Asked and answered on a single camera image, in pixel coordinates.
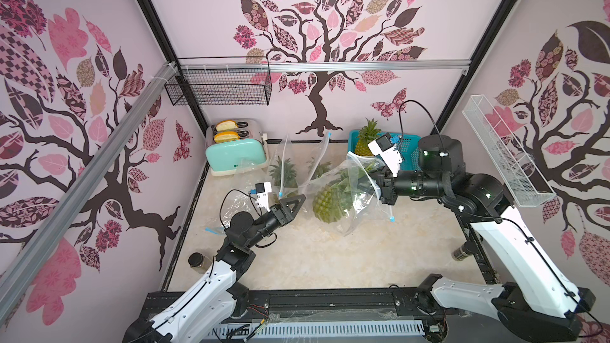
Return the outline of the clear zip bag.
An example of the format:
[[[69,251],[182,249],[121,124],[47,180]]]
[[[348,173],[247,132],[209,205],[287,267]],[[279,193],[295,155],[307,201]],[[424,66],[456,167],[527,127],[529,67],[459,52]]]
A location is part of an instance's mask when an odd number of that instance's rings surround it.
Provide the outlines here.
[[[392,208],[381,202],[381,188],[373,179],[384,167],[376,157],[348,152],[340,165],[303,189],[308,217],[340,236],[353,233],[363,222],[392,222]]]

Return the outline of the zip bag with blue seal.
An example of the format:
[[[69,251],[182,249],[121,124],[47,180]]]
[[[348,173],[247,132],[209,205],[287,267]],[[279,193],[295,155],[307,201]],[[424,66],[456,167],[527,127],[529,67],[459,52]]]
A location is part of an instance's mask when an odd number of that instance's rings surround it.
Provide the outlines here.
[[[249,212],[255,219],[262,216],[250,191],[255,184],[267,182],[265,170],[254,166],[240,167],[232,176],[212,177],[207,192],[210,215],[206,216],[204,231],[223,236],[232,217],[240,211]]]

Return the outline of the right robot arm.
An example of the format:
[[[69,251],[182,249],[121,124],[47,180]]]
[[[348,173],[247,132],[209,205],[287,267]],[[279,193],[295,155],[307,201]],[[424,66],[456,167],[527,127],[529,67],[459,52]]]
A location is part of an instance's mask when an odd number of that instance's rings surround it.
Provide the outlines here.
[[[389,133],[369,143],[384,161],[371,172],[377,196],[393,206],[401,196],[435,199],[452,211],[473,235],[465,255],[481,253],[485,241],[512,276],[505,284],[476,285],[430,274],[416,291],[416,305],[430,316],[446,309],[484,315],[528,342],[567,342],[592,338],[583,333],[580,314],[596,301],[591,290],[569,281],[532,236],[512,198],[495,177],[465,170],[460,141],[429,135],[418,142],[418,168],[405,171],[401,138]]]

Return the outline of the teal plastic basket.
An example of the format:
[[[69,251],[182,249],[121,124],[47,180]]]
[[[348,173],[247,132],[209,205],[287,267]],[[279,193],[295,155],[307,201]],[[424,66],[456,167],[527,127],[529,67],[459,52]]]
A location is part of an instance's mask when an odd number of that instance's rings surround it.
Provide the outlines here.
[[[402,135],[400,133],[390,133],[391,138],[399,139],[400,154],[403,157],[403,161],[400,168],[403,171],[416,171],[420,170],[419,166],[419,140],[420,137],[410,134]],[[353,130],[349,133],[348,138],[348,149],[350,152],[355,152],[357,143],[359,142],[359,131]]]

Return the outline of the mint green toaster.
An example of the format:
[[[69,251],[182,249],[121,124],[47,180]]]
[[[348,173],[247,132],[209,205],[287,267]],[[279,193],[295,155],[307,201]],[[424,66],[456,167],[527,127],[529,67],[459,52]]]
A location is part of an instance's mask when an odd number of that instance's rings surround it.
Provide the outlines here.
[[[214,142],[218,132],[210,125],[206,133],[206,159],[212,176],[232,176],[240,167],[267,168],[270,162],[267,134],[253,119],[233,119],[239,128],[230,130],[240,135],[240,140],[221,144]]]

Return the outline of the toast slice front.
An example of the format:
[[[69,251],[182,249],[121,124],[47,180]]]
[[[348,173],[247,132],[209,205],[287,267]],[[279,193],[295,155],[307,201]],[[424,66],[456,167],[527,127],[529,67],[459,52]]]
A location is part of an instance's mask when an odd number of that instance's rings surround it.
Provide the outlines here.
[[[226,143],[226,142],[231,142],[231,141],[238,141],[240,139],[241,139],[240,135],[234,131],[223,131],[223,132],[219,132],[216,135],[214,135],[214,142],[216,144],[221,144],[221,143]]]

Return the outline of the toast slice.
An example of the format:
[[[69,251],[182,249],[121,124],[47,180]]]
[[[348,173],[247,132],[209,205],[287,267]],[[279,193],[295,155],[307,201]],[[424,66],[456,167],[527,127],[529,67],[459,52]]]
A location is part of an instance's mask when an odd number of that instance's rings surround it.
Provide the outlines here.
[[[233,120],[225,120],[225,121],[219,122],[218,124],[215,125],[215,130],[218,133],[222,133],[222,132],[230,131],[230,130],[236,130],[238,128],[239,128],[238,123]]]
[[[234,131],[223,131],[223,132],[219,132],[216,135],[214,135],[214,142],[216,144],[221,144],[221,143],[226,143],[226,142],[231,142],[231,141],[238,141],[240,139],[241,139],[240,135]]]

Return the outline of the spice jar right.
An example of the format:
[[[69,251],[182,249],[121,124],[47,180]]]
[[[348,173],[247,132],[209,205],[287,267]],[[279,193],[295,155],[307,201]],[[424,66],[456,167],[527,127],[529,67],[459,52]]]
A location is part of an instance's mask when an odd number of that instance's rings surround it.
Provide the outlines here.
[[[473,256],[477,252],[477,245],[472,241],[466,241],[464,244],[455,249],[451,256],[456,261],[463,261],[466,258]]]

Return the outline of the spice jar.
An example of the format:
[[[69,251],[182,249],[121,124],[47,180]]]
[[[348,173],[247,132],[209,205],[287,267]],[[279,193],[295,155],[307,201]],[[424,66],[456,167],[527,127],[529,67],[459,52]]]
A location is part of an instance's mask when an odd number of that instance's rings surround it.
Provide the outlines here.
[[[456,261],[463,261],[466,258],[473,256],[477,252],[477,245],[472,241],[466,241],[464,244],[455,249],[451,256]]]
[[[196,273],[204,275],[213,264],[213,260],[201,252],[193,252],[188,257],[187,263]]]

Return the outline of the spice jar left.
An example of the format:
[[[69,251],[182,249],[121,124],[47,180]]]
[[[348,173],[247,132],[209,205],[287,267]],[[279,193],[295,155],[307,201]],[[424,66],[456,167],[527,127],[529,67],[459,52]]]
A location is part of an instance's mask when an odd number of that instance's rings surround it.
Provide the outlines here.
[[[187,263],[196,273],[204,275],[213,264],[213,260],[201,252],[193,252],[188,257]]]

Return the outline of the toast slice rear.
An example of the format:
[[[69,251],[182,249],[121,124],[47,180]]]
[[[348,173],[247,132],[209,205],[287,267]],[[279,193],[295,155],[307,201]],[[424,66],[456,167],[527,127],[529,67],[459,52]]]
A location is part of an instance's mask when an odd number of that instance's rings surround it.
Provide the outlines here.
[[[225,120],[225,121],[219,122],[218,124],[215,125],[215,130],[218,133],[222,133],[222,132],[230,131],[230,130],[236,130],[238,128],[239,128],[238,123],[233,120]]]

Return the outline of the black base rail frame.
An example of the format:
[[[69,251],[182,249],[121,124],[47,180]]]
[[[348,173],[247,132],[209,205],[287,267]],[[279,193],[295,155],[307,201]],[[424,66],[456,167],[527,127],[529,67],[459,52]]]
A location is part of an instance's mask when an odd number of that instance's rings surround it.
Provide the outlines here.
[[[572,313],[560,318],[535,311],[514,283],[476,285],[431,274],[419,287],[254,291],[241,299],[228,319],[246,322],[267,311],[282,318],[312,316],[323,311],[347,313],[394,307],[398,316],[442,320],[456,309],[496,319],[528,342],[570,341],[578,338],[581,322]]]

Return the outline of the aluminium rail back wall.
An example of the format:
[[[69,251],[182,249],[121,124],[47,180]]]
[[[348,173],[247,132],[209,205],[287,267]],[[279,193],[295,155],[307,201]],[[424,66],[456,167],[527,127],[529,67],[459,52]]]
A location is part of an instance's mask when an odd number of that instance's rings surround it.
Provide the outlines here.
[[[190,61],[181,61],[180,67],[184,71],[202,69],[263,69],[274,73],[284,72],[318,72],[318,71],[408,71],[408,70],[468,70],[470,60],[410,60],[410,61],[356,61],[356,62],[306,62],[306,63],[278,63],[264,62],[261,64],[198,64]]]

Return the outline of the aluminium rail wall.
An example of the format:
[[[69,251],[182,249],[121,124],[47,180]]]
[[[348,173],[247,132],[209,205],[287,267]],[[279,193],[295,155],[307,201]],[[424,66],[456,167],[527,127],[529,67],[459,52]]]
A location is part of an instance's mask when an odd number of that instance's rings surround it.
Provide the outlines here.
[[[1,278],[1,322],[6,322],[9,314],[55,251],[61,238],[66,234],[87,200],[92,197],[103,176],[109,171],[130,137],[135,133],[141,120],[148,114],[149,108],[161,95],[165,81],[176,73],[178,73],[178,64],[167,62],[153,75],[143,94],[138,97],[133,108],[119,122],[108,140],[94,155],[90,164],[84,169],[84,173],[68,189],[52,214],[41,223],[25,248],[5,271]]]
[[[318,71],[408,71],[408,70],[468,70],[470,60],[410,60],[410,61],[356,61],[356,62],[306,62],[306,63],[278,63],[264,62],[261,64],[198,64],[190,61],[181,61],[180,67],[184,71],[202,69],[263,69],[274,73],[284,72],[318,72]]]

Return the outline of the aluminium rail left wall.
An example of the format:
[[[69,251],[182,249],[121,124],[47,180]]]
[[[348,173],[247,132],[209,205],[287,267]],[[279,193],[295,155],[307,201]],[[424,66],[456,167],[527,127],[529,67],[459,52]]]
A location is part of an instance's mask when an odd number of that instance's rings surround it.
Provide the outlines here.
[[[141,120],[148,114],[149,108],[161,95],[165,81],[176,73],[178,73],[178,64],[167,62],[153,75],[143,94],[138,97],[133,108],[119,122],[108,140],[94,155],[90,164],[84,169],[84,173],[68,189],[52,214],[41,223],[25,248],[5,271],[1,278],[1,322],[6,322],[9,314],[55,251],[61,238],[66,234],[87,200],[92,197],[103,176],[109,171],[130,137],[135,133]]]

